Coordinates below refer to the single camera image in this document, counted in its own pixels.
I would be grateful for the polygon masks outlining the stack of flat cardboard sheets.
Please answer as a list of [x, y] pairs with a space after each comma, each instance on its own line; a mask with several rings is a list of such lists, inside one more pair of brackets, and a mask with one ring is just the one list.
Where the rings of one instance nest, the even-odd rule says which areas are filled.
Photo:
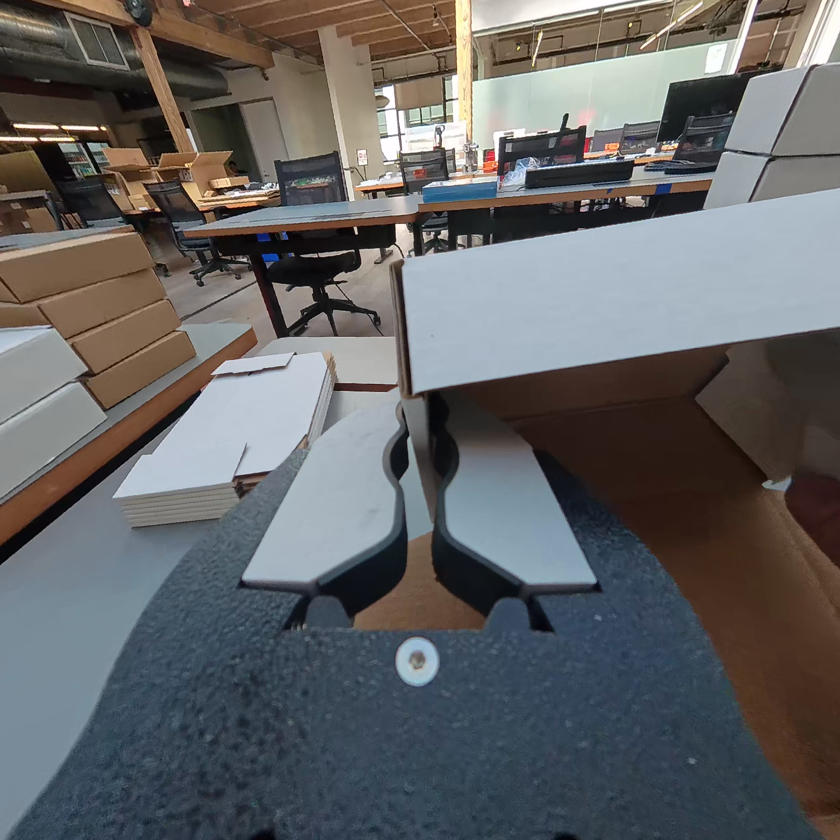
[[133, 529], [223, 517], [322, 431], [336, 382], [328, 351], [224, 362], [113, 499]]

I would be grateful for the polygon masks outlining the blue flat box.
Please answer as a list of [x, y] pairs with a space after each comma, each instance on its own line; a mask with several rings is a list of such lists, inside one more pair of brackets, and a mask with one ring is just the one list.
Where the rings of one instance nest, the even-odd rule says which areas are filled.
[[430, 182], [422, 189], [424, 204], [490, 200], [497, 196], [496, 177], [470, 177]]

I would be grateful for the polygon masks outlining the white brown-lined cardboard box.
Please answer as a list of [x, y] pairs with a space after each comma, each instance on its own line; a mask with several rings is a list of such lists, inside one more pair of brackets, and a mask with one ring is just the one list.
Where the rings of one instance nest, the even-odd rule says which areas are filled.
[[392, 268], [405, 396], [548, 450], [695, 609], [838, 837], [838, 189]]

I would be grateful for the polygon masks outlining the black long case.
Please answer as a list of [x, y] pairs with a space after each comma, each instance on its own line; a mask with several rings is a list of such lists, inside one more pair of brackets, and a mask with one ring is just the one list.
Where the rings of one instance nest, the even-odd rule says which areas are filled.
[[611, 159], [546, 165], [526, 170], [524, 189], [538, 190], [581, 185], [600, 185], [629, 181], [634, 161]]

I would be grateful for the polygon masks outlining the black computer monitor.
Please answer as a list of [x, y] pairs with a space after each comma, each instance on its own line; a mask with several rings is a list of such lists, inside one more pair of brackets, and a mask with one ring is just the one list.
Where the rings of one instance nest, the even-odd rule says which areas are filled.
[[674, 81], [668, 87], [657, 132], [658, 143], [679, 140], [690, 117], [735, 114], [749, 81], [764, 70]]

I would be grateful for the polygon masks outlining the brown flat cardboard box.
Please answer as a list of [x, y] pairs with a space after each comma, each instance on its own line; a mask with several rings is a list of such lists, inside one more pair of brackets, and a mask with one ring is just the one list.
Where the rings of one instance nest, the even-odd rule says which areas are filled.
[[1, 301], [27, 303], [154, 268], [138, 234], [120, 229], [1, 240]]
[[81, 382], [101, 408], [108, 410], [194, 357], [196, 351], [187, 332], [178, 329]]
[[3, 302], [1, 328], [53, 327], [66, 340], [166, 299], [152, 269], [28, 303]]
[[132, 311], [69, 339], [69, 346], [97, 375], [161, 340], [181, 326], [169, 299]]

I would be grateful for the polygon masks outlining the open brown carton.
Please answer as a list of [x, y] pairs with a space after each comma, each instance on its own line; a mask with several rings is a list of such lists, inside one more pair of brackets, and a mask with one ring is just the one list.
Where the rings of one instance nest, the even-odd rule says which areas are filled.
[[154, 172], [159, 182], [179, 181], [199, 202], [214, 196], [214, 183], [228, 178], [226, 163], [231, 150], [201, 153], [165, 153]]
[[127, 195], [146, 193], [148, 184], [158, 182], [141, 149], [108, 147], [102, 153], [107, 162], [104, 171], [116, 175], [120, 188]]

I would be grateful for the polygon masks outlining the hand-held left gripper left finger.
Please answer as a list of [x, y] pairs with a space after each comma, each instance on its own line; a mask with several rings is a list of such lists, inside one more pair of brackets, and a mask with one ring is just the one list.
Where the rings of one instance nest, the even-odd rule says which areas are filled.
[[401, 401], [360, 409], [321, 434], [242, 573], [250, 589], [338, 600], [349, 616], [380, 601], [407, 565], [408, 467]]

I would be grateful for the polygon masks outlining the black office chair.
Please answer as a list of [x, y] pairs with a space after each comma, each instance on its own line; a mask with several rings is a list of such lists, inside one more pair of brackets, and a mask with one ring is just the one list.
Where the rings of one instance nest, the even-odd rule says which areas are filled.
[[518, 137], [500, 136], [497, 147], [497, 178], [514, 172], [520, 161], [524, 168], [582, 163], [587, 127], [565, 128]]
[[[276, 161], [277, 185], [281, 204], [297, 207], [321, 203], [341, 203], [348, 200], [340, 153]], [[267, 277], [273, 284], [287, 284], [287, 290], [307, 287], [311, 290], [312, 304], [301, 310], [301, 316], [288, 326], [290, 334], [301, 335], [311, 320], [325, 314], [332, 334], [338, 336], [333, 314], [336, 311], [359, 313], [367, 316], [378, 330], [380, 315], [368, 308], [359, 307], [347, 296], [336, 299], [328, 294], [328, 286], [338, 286], [340, 274], [349, 274], [361, 267], [358, 251], [328, 255], [285, 254], [267, 268]]]
[[146, 191], [169, 222], [177, 248], [184, 255], [194, 254], [198, 258], [199, 267], [190, 271], [197, 286], [204, 286], [204, 277], [208, 274], [230, 273], [239, 280], [242, 277], [239, 266], [252, 270], [248, 259], [221, 256], [212, 238], [187, 237], [188, 231], [205, 225], [205, 218], [180, 181], [150, 183], [146, 186]]
[[[403, 191], [408, 195], [422, 195], [426, 186], [449, 179], [446, 150], [401, 152], [398, 163], [403, 181]], [[438, 253], [449, 249], [442, 235], [448, 231], [446, 212], [421, 214], [418, 221], [407, 225], [413, 236], [410, 256], [424, 256], [429, 251]]]

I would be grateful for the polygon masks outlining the slanted wooden post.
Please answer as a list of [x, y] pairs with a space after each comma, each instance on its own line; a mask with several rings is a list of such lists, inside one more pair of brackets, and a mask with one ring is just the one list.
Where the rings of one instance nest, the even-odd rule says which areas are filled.
[[150, 32], [146, 28], [135, 26], [129, 29], [129, 34], [142, 60], [143, 68], [150, 81], [178, 153], [188, 154], [194, 152], [193, 144], [186, 131], [181, 112], [175, 101], [174, 94], [165, 75]]

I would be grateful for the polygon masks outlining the grey-top desk with black legs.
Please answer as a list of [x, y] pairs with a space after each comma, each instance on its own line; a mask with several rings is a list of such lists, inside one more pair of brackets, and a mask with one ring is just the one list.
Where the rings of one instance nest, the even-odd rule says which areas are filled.
[[207, 236], [222, 256], [247, 256], [269, 320], [278, 338], [291, 336], [267, 268], [285, 254], [326, 256], [396, 244], [396, 225], [419, 217], [416, 196], [368, 201], [271, 206], [233, 216], [198, 229], [187, 237]]

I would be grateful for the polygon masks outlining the corrugated metal duct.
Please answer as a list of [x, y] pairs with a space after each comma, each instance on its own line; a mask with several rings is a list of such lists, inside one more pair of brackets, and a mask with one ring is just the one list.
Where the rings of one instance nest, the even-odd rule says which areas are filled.
[[112, 28], [130, 70], [89, 65], [70, 32], [64, 12], [2, 3], [2, 74], [108, 91], [150, 91], [150, 81], [131, 37]]

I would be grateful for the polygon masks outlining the metal air vent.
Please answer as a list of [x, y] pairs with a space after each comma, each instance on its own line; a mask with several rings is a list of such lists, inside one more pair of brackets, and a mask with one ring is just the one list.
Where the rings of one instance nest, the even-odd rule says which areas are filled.
[[130, 70], [120, 42], [112, 26], [92, 19], [65, 13], [70, 32], [76, 40], [85, 61], [95, 67]]

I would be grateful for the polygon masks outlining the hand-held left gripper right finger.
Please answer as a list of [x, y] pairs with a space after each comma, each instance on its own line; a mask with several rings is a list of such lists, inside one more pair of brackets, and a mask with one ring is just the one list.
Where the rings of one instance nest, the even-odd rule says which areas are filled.
[[503, 599], [594, 592], [596, 575], [533, 448], [461, 394], [431, 395], [437, 580], [488, 616]]

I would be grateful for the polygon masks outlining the upright wooden column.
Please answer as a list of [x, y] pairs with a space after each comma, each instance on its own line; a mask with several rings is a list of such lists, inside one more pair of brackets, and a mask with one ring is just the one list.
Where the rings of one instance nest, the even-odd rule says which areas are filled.
[[455, 1], [455, 42], [458, 77], [458, 118], [465, 141], [473, 141], [473, 28], [471, 1]]

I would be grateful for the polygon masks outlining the long wooden-edged desk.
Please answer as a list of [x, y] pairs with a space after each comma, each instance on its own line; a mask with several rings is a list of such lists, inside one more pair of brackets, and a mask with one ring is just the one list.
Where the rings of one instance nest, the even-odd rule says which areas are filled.
[[424, 204], [419, 216], [446, 212], [448, 231], [442, 234], [449, 249], [523, 238], [569, 233], [651, 217], [690, 213], [706, 201], [713, 174], [709, 172], [648, 171], [634, 168], [627, 182], [526, 190], [497, 187], [497, 196], [484, 201]]

